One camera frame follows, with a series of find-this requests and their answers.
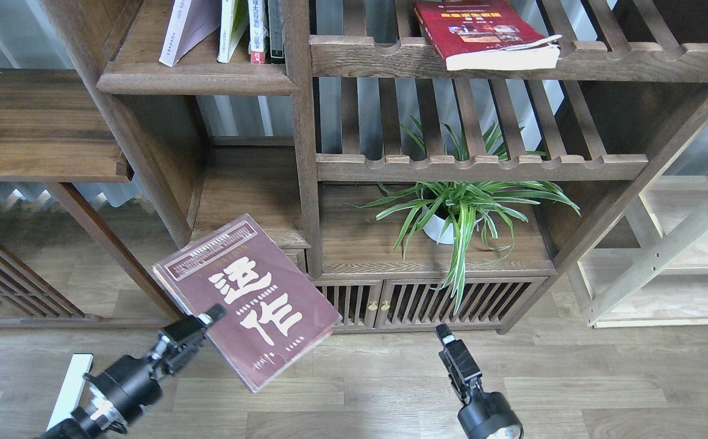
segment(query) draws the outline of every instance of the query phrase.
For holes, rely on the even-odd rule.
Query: book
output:
[[[561,35],[539,34],[505,0],[417,0],[414,14],[447,70],[532,70],[557,66]]]
[[[267,2],[267,30],[270,33],[270,62],[283,64],[284,56],[284,24],[281,22],[279,0]]]
[[[159,62],[174,67],[221,25],[221,0],[175,0]]]
[[[264,0],[248,0],[248,19],[251,42],[251,64],[267,62],[267,17]]]
[[[156,262],[153,272],[187,314],[227,314],[208,338],[258,392],[332,332],[334,306],[248,214]]]
[[[248,0],[222,0],[218,62],[229,62],[248,28]]]

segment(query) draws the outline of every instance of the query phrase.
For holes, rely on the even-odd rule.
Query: white object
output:
[[[427,208],[423,207],[421,208],[421,211],[427,212]],[[430,239],[433,239],[440,244],[454,244],[454,226],[452,224],[449,224],[449,227],[442,235],[440,234],[440,232],[443,231],[444,223],[446,223],[445,219],[442,219],[437,215],[432,215],[429,222],[426,223],[424,228],[421,230],[423,230],[424,233],[430,237]]]
[[[159,62],[175,66],[183,55],[221,26],[221,0],[175,0]]]
[[[248,18],[251,22],[251,52],[265,52],[265,37],[267,28],[265,26],[266,16],[264,14],[264,0],[248,0]]]
[[[72,410],[80,404],[80,396],[83,395],[83,388],[85,387],[83,374],[91,370],[93,361],[94,356],[92,354],[72,355],[72,359],[69,361],[69,368],[66,370],[66,377],[64,377],[63,384],[61,384],[59,397],[55,400],[55,407],[50,416],[48,428],[45,431],[69,418]]]

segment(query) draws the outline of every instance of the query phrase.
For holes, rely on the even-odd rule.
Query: red book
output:
[[[448,70],[532,70],[557,66],[561,37],[539,34],[505,0],[417,0],[414,13]]]
[[[245,214],[161,262],[153,272],[189,314],[227,314],[208,338],[252,391],[332,333],[337,309]]]

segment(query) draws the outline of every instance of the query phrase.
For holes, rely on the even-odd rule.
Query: potted plant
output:
[[[421,130],[418,120],[414,119],[413,123]],[[467,148],[463,142],[448,125],[444,124],[444,127],[454,142],[452,151],[454,158],[459,161],[468,159]],[[426,152],[424,142],[406,127],[403,128],[409,133],[416,145]],[[502,133],[496,123],[493,123],[485,131],[483,137],[488,154],[507,159],[507,148],[502,142]],[[541,152],[535,152],[535,154],[543,155]],[[389,191],[382,184],[379,184],[379,187],[385,193],[385,197],[359,207],[371,208],[387,205],[403,198],[410,198],[390,206],[376,215],[376,220],[381,220],[392,213],[407,211],[407,216],[395,242],[395,249],[404,243],[403,258],[410,239],[419,230],[427,233],[428,225],[431,222],[442,223],[441,236],[449,230],[453,233],[449,270],[438,288],[451,287],[451,297],[455,299],[453,312],[455,315],[459,312],[465,286],[465,253],[476,229],[480,230],[482,242],[489,250],[493,252],[507,250],[507,253],[501,258],[493,259],[495,262],[507,258],[513,250],[513,220],[527,222],[527,216],[509,205],[538,205],[541,200],[547,200],[564,203],[580,214],[579,206],[572,202],[557,184],[549,181],[418,181],[412,187],[396,192]],[[495,219],[498,217],[507,225],[512,244],[496,248],[490,245],[488,239],[498,239],[501,235],[495,223]]]

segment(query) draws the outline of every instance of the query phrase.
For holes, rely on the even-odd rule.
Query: light wooden shelf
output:
[[[392,251],[400,232],[404,215],[400,213],[376,221],[378,208],[359,209],[382,197],[375,185],[324,185],[321,189],[321,228],[324,249],[325,277],[346,274],[349,277],[371,276],[399,279],[443,277],[451,260],[451,245],[435,244],[423,232],[410,242],[405,261],[402,247]],[[468,277],[546,276],[555,273],[546,251],[535,216],[529,209],[520,209],[529,223],[515,221],[515,250],[502,261],[505,252],[491,252],[478,236],[468,248]],[[506,234],[506,226],[499,230]],[[490,241],[493,246],[510,244],[510,237]]]
[[[431,45],[421,36],[410,4],[396,0],[398,42],[376,44],[365,36],[364,8],[356,2],[343,3],[345,35],[312,35],[313,75],[317,77],[487,77],[532,80],[615,80],[708,82],[708,43],[679,44],[652,0],[628,5],[649,28],[644,40],[631,41],[619,27],[605,0],[591,0],[590,21],[597,23],[602,41],[579,41],[560,2],[538,0],[544,23],[553,34],[561,34],[560,59],[555,69],[499,71],[462,70],[449,72]]]
[[[208,159],[196,223],[197,241],[243,213],[281,248],[307,248],[301,227],[293,148],[214,148]]]
[[[247,36],[228,63],[215,60],[215,31],[175,67],[159,62],[173,0],[145,0],[117,58],[108,63],[97,88],[115,95],[290,95],[297,87],[282,64],[250,64]]]
[[[591,253],[568,275],[576,294],[599,294],[630,267],[624,257]],[[708,274],[671,275],[666,270],[625,297],[596,327],[708,325]]]
[[[126,182],[131,168],[75,70],[0,74],[0,181]]]

